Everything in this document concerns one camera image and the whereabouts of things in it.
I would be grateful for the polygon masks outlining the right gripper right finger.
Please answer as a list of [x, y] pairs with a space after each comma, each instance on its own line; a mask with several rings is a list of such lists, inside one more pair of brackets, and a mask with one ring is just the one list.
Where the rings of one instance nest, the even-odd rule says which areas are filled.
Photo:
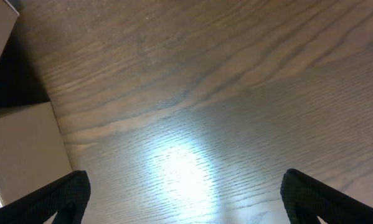
[[373, 208], [296, 170], [282, 179], [281, 198], [292, 224], [373, 223]]

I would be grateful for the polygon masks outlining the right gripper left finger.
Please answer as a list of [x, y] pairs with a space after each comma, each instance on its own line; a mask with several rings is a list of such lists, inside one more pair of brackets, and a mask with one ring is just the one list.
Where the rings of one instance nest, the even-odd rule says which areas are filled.
[[87, 172], [73, 171], [60, 179], [0, 208], [0, 224], [81, 224], [90, 199]]

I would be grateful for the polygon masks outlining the brown cardboard box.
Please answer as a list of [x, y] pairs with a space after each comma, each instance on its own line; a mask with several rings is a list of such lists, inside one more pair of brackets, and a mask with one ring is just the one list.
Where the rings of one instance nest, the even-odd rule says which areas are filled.
[[13, 31], [20, 9], [0, 0], [0, 208], [72, 171], [47, 91]]

